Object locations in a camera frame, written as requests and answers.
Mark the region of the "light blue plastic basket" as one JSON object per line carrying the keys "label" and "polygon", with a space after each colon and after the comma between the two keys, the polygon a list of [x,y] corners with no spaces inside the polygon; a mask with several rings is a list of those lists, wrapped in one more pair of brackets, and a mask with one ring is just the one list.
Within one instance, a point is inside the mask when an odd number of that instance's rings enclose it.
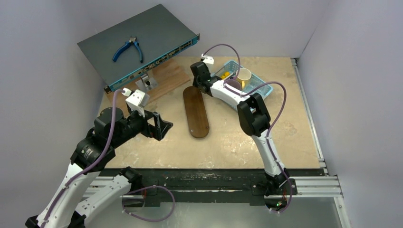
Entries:
{"label": "light blue plastic basket", "polygon": [[[235,60],[229,60],[218,71],[216,71],[215,73],[211,73],[211,77],[220,77],[225,72],[230,72],[230,76],[227,78],[234,78],[238,69],[239,64]],[[271,85],[264,85],[264,83],[265,82],[260,77],[252,73],[250,83],[245,89],[239,91],[228,85],[226,85],[226,87],[228,91],[234,91],[236,94],[239,95],[259,93],[262,98],[265,99],[273,91],[273,87]]]}

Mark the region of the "dark wooden oval tray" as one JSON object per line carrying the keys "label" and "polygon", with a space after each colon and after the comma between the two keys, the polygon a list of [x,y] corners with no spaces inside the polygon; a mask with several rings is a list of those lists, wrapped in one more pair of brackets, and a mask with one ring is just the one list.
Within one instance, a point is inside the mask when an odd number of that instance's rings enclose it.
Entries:
{"label": "dark wooden oval tray", "polygon": [[210,126],[200,89],[194,86],[185,88],[183,99],[189,133],[198,139],[206,137]]}

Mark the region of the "yellow mug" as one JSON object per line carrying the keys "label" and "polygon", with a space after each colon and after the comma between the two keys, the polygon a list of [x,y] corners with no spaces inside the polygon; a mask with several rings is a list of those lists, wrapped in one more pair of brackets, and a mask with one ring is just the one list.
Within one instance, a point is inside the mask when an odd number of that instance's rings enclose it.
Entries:
{"label": "yellow mug", "polygon": [[240,84],[240,89],[243,90],[248,86],[251,78],[251,71],[246,68],[241,68],[235,80]]}

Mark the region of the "purple translucent cup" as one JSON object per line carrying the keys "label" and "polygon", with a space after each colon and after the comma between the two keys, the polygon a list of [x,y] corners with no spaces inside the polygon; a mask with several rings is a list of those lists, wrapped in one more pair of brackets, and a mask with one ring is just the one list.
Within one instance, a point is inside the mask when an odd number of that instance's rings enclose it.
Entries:
{"label": "purple translucent cup", "polygon": [[231,86],[232,88],[236,90],[241,90],[241,84],[237,80],[227,80],[226,85]]}

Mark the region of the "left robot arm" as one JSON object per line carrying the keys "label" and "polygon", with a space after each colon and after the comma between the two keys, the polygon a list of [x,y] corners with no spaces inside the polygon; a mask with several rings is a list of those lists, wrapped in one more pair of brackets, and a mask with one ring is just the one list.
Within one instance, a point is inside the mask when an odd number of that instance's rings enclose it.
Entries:
{"label": "left robot arm", "polygon": [[162,140],[173,123],[164,121],[157,112],[144,115],[132,111],[124,117],[119,108],[104,109],[95,119],[94,127],[74,150],[67,172],[57,192],[39,214],[27,219],[28,228],[84,228],[116,198],[124,194],[156,193],[156,187],[143,184],[142,175],[125,167],[101,190],[83,199],[90,184],[115,157],[115,150],[128,140],[141,134]]}

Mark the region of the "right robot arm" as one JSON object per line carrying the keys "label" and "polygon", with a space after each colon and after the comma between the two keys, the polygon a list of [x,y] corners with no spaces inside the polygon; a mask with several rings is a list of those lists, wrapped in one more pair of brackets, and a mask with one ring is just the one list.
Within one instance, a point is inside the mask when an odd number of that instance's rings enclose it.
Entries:
{"label": "right robot arm", "polygon": [[279,193],[287,186],[286,192],[292,196],[295,187],[271,138],[274,122],[271,121],[262,96],[259,93],[241,92],[229,86],[226,80],[217,76],[212,77],[204,62],[196,62],[190,69],[194,76],[193,86],[211,97],[236,107],[241,129],[253,139],[262,158],[267,180],[266,195]]}

